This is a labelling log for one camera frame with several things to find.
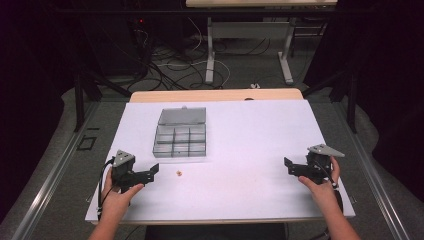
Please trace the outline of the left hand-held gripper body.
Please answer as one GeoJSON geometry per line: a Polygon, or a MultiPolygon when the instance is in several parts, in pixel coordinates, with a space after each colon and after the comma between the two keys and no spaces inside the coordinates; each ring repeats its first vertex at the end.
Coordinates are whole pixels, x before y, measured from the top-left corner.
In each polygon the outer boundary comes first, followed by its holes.
{"type": "Polygon", "coordinates": [[[137,184],[149,182],[149,172],[134,172],[135,156],[118,150],[112,164],[112,184],[119,187],[122,193],[137,184]]]}

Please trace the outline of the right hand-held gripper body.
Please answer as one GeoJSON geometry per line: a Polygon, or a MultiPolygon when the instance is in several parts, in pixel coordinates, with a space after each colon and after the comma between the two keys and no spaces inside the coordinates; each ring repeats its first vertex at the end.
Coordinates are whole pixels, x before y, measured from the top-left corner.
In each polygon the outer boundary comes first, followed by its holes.
{"type": "Polygon", "coordinates": [[[321,184],[323,180],[327,178],[332,184],[334,184],[334,180],[331,177],[331,157],[344,156],[344,153],[325,144],[308,147],[308,154],[306,155],[307,164],[294,164],[293,175],[305,176],[312,180],[315,184],[321,184]]]}

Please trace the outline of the person's right hand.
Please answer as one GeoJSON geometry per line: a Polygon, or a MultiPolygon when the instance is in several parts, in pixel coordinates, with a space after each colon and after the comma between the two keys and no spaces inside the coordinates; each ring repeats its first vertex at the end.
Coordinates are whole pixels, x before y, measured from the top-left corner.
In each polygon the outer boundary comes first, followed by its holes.
{"type": "Polygon", "coordinates": [[[313,200],[322,212],[330,211],[332,209],[339,210],[337,198],[334,193],[334,186],[338,185],[340,167],[333,156],[330,157],[330,160],[332,164],[330,181],[325,181],[322,184],[317,185],[305,176],[300,176],[298,178],[298,181],[311,191],[313,200]]]}

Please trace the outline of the person's left hand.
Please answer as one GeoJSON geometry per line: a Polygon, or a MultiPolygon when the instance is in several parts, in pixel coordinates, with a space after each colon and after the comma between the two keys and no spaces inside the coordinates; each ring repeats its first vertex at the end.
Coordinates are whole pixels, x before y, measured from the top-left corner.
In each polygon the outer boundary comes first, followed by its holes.
{"type": "Polygon", "coordinates": [[[121,220],[132,198],[143,188],[143,184],[137,184],[121,193],[120,189],[112,184],[112,170],[109,169],[101,193],[101,220],[121,220]]]}

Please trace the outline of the clear plastic compartment box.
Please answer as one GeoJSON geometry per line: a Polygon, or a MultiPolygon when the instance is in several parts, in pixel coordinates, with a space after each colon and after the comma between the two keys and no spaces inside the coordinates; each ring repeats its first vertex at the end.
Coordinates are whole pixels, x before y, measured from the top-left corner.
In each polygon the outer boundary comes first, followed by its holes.
{"type": "Polygon", "coordinates": [[[163,109],[157,123],[153,155],[156,158],[203,157],[206,155],[206,109],[163,109]]]}

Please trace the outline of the black floor socket hatch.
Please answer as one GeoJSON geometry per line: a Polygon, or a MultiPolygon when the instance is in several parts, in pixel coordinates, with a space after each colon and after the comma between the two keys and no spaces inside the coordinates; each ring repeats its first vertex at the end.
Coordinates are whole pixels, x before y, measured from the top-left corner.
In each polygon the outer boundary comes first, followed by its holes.
{"type": "Polygon", "coordinates": [[[84,135],[77,145],[78,151],[90,151],[96,142],[97,138],[84,135]]]}

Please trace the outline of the white table sheet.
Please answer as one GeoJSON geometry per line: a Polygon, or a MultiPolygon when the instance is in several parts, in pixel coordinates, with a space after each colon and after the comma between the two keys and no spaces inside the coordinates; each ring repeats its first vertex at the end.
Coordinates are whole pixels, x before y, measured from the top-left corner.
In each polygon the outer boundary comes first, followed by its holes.
{"type": "Polygon", "coordinates": [[[126,105],[110,150],[136,157],[137,171],[159,164],[132,200],[130,224],[209,224],[312,220],[322,214],[310,191],[289,175],[284,157],[306,161],[324,138],[305,100],[205,102],[206,155],[158,159],[157,122],[167,103],[126,105]]]}

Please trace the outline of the black metal stand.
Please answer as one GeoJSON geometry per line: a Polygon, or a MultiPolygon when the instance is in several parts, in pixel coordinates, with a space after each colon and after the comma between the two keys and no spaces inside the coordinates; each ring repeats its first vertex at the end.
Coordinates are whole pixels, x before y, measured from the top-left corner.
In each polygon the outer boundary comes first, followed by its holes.
{"type": "Polygon", "coordinates": [[[84,95],[87,95],[91,101],[96,102],[100,101],[103,97],[98,84],[104,85],[124,97],[130,97],[132,95],[129,90],[120,87],[92,70],[76,71],[73,74],[73,78],[76,109],[75,132],[78,132],[85,122],[84,95]]]}
{"type": "Polygon", "coordinates": [[[331,91],[329,98],[331,102],[340,102],[344,96],[348,97],[347,102],[347,113],[346,123],[353,133],[357,133],[356,130],[356,100],[357,100],[357,86],[358,86],[358,75],[352,70],[341,70],[335,74],[321,81],[315,86],[308,87],[302,92],[303,97],[307,97],[315,91],[321,90],[324,87],[334,84],[333,90],[331,91]]]}

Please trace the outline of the black computer tower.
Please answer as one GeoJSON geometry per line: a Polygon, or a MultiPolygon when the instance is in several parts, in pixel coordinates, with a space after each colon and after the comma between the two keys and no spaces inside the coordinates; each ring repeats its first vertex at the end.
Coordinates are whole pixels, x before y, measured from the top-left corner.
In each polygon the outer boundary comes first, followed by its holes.
{"type": "Polygon", "coordinates": [[[116,16],[81,18],[86,37],[105,76],[145,76],[150,38],[133,21],[116,16]]]}

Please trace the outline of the aluminium floor rail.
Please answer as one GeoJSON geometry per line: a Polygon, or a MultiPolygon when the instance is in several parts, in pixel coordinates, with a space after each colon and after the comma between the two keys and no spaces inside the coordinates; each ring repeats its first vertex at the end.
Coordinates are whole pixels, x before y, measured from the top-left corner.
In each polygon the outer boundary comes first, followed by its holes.
{"type": "Polygon", "coordinates": [[[362,168],[362,172],[367,179],[368,185],[373,193],[376,203],[382,213],[385,222],[394,238],[394,240],[410,240],[410,236],[406,231],[402,221],[400,220],[394,205],[387,194],[382,179],[376,168],[371,162],[364,146],[362,145],[358,135],[354,133],[346,122],[346,111],[341,103],[333,103],[333,108],[338,115],[339,120],[348,138],[352,141],[352,145],[358,154],[358,162],[362,168]]]}
{"type": "Polygon", "coordinates": [[[78,132],[64,126],[55,133],[47,152],[14,208],[17,223],[6,240],[85,240],[93,225],[85,220],[94,199],[104,160],[101,126],[95,121],[99,103],[87,107],[86,122],[78,132]],[[78,151],[82,137],[97,140],[90,151],[78,151]]]}

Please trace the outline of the white metal frame desk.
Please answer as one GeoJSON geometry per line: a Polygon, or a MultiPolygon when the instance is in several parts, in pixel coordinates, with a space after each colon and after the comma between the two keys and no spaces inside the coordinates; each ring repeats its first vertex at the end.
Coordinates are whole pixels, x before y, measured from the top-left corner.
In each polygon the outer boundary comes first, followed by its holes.
{"type": "MultiPolygon", "coordinates": [[[[230,8],[258,8],[259,10],[301,10],[303,7],[335,6],[338,0],[186,0],[190,8],[210,10],[230,8]]],[[[285,22],[216,22],[207,18],[208,59],[206,82],[214,79],[215,51],[213,43],[218,38],[282,38],[284,48],[278,53],[284,81],[287,85],[294,83],[287,62],[291,42],[294,36],[296,17],[289,17],[285,22]]]]}

